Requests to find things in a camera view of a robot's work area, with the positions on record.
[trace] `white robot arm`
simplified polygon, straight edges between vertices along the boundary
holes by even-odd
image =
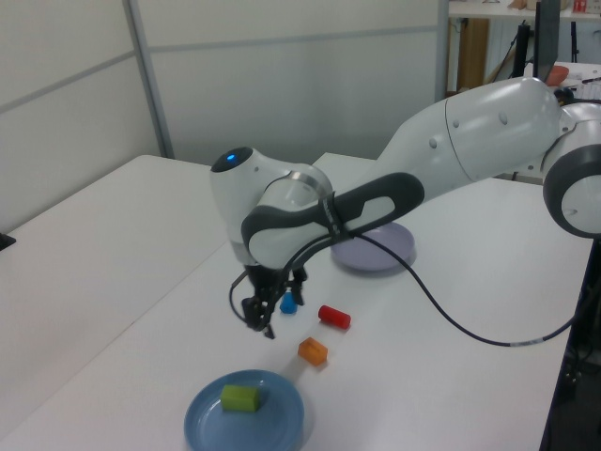
[[[288,273],[318,250],[536,159],[553,219],[575,235],[601,238],[601,105],[560,107],[533,78],[429,106],[405,122],[368,174],[341,193],[310,165],[278,162],[250,148],[225,153],[211,168],[211,185],[255,287],[242,304],[247,324],[269,326]],[[301,282],[303,274],[295,278]]]

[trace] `blue plate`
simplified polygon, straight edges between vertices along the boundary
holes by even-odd
[[[222,409],[223,386],[258,387],[256,412]],[[304,407],[294,386],[282,376],[260,369],[227,374],[207,385],[192,401],[184,433],[194,451],[293,451],[301,446]]]

